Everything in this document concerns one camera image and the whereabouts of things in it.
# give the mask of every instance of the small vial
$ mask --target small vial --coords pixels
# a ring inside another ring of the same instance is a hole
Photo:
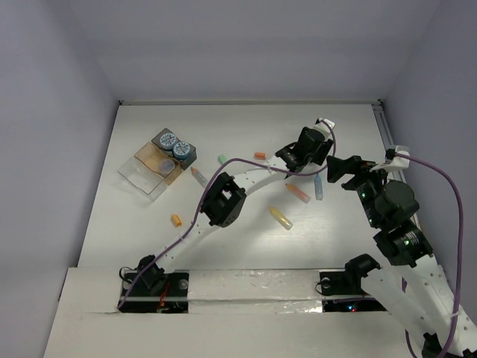
[[[321,176],[319,174],[315,175],[315,197],[316,200],[323,200],[323,184],[321,182]]]
[[[198,169],[191,167],[192,176],[205,189],[209,181],[198,171]]]
[[[307,204],[310,202],[310,197],[302,192],[300,189],[298,189],[295,185],[293,184],[285,184],[287,189],[293,194],[295,195],[297,198],[299,198],[303,203]]]
[[[174,224],[175,227],[182,226],[182,222],[177,214],[172,214],[171,216],[171,221],[172,224]]]
[[[260,159],[260,160],[267,160],[267,154],[266,153],[262,153],[261,151],[257,151],[253,157],[255,159]]]
[[[220,164],[227,162],[227,157],[225,157],[223,154],[219,155],[217,159]]]
[[[293,224],[288,220],[278,209],[274,207],[268,207],[270,214],[277,220],[286,230],[290,230]]]

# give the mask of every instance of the screw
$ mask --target screw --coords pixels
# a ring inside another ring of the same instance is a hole
[[[187,289],[189,287],[189,282],[187,280],[180,280],[179,281],[179,289]]]

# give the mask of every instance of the transparent container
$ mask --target transparent container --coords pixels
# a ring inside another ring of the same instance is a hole
[[[151,201],[156,200],[167,188],[164,178],[152,172],[141,160],[130,158],[119,168],[118,173],[135,186]]]
[[[181,172],[180,162],[151,142],[146,143],[118,170],[151,201],[156,200]]]

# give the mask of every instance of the robotic arm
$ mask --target robotic arm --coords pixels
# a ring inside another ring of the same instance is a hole
[[[326,159],[330,183],[344,175],[353,175],[342,187],[358,193],[370,226],[380,229],[374,236],[379,250],[393,270],[408,282],[416,300],[406,295],[388,270],[367,254],[349,261],[344,270],[321,271],[323,295],[372,295],[405,327],[413,340],[424,347],[424,358],[441,357],[442,345],[451,328],[454,295],[432,254],[431,245],[411,220],[419,210],[414,192],[406,183],[388,180],[389,172],[408,167],[407,159],[396,156],[396,153],[408,155],[408,149],[401,146],[388,149],[383,164],[359,156],[346,160],[326,157],[333,145],[329,136],[334,126],[327,119],[318,119],[312,128],[302,129],[296,142],[280,149],[265,165],[259,165],[262,169],[235,177],[226,172],[215,176],[204,191],[193,226],[161,248],[160,254],[144,257],[139,262],[118,308],[121,309],[136,283],[141,283],[146,295],[162,297],[168,289],[167,273],[173,272],[179,255],[220,227],[232,224],[248,195],[289,175],[314,175],[316,173],[300,172],[307,164],[321,165]],[[477,358],[477,327],[463,309],[457,316],[454,339],[444,357]]]
[[[383,268],[369,255],[361,255],[345,265],[344,271],[321,272],[323,295],[367,293],[375,297],[423,346],[423,357],[438,357],[451,330],[454,295],[432,247],[411,217],[419,210],[414,192],[406,183],[387,180],[388,172],[405,169],[406,147],[386,152],[387,162],[377,165],[358,156],[341,160],[328,157],[328,181],[335,183],[345,174],[352,179],[342,184],[358,193],[378,249],[393,270],[413,289],[416,300],[400,292]],[[477,357],[477,327],[460,307],[454,339],[444,357]]]

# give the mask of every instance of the white wall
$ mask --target white wall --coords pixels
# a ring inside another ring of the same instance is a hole
[[[385,99],[394,142],[444,169],[464,201],[462,301],[477,321],[477,1],[444,1]],[[406,171],[425,233],[455,283],[457,205],[447,182],[416,164]]]
[[[42,357],[76,264],[117,101],[71,8],[0,11],[0,356]]]
[[[120,99],[382,98],[438,0],[69,0]]]

